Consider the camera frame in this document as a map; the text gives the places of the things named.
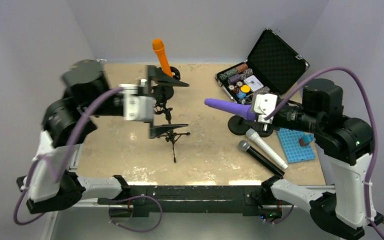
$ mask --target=silver microphone head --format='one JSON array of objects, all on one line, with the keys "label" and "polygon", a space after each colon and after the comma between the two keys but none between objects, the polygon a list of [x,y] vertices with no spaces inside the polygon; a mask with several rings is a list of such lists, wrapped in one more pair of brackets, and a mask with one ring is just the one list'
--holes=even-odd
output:
[{"label": "silver microphone head", "polygon": [[238,148],[239,148],[241,151],[246,152],[246,151],[250,148],[251,145],[250,145],[250,143],[247,142],[246,140],[241,140],[237,146],[238,146]]}]

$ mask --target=black microphone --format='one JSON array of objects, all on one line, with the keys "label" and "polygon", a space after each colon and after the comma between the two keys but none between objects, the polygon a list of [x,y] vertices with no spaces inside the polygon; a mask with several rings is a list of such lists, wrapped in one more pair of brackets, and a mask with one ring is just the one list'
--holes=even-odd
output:
[{"label": "black microphone", "polygon": [[240,150],[247,152],[251,155],[255,160],[261,163],[264,167],[269,169],[274,175],[284,176],[285,172],[282,169],[278,168],[274,165],[270,160],[268,160],[265,156],[259,153],[255,148],[253,148],[249,142],[242,140],[237,145]]}]

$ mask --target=black case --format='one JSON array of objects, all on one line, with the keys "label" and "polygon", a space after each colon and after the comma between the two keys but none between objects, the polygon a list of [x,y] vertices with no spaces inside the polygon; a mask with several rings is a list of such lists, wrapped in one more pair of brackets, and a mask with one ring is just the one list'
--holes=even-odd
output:
[{"label": "black case", "polygon": [[220,81],[219,75],[244,63],[252,69],[254,76],[264,86],[270,88],[271,93],[280,96],[285,94],[310,67],[309,63],[276,32],[266,28],[244,62],[215,75],[218,85],[236,103],[239,103],[239,98],[229,89],[227,81]]}]

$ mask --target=wooden table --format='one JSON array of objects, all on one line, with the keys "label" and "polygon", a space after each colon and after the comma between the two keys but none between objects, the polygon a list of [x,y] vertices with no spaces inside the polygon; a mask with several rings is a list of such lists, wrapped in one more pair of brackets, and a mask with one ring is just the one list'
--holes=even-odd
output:
[{"label": "wooden table", "polygon": [[[167,107],[174,108],[173,124],[189,124],[176,132],[191,132],[175,144],[163,138],[148,139],[148,124],[124,121],[122,117],[99,117],[93,121],[98,130],[85,140],[77,173],[86,177],[122,175],[134,185],[259,185],[272,176],[264,166],[237,145],[245,136],[232,134],[229,113],[204,105],[206,98],[229,100],[214,79],[230,64],[174,64],[181,80],[189,87],[174,89]],[[106,64],[111,87],[121,83],[137,84],[146,78],[143,64]],[[301,102],[299,95],[292,100]],[[166,124],[164,115],[155,124]],[[264,138],[283,159],[284,152],[276,133]],[[285,178],[298,185],[324,185],[319,159],[289,164]]]}]

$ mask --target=case lid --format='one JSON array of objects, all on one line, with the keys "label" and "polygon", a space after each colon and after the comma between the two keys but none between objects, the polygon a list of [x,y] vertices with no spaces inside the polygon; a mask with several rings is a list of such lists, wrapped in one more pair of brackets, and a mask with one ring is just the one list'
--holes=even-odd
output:
[{"label": "case lid", "polygon": [[246,63],[265,86],[280,95],[285,94],[310,66],[270,28],[262,32]]}]

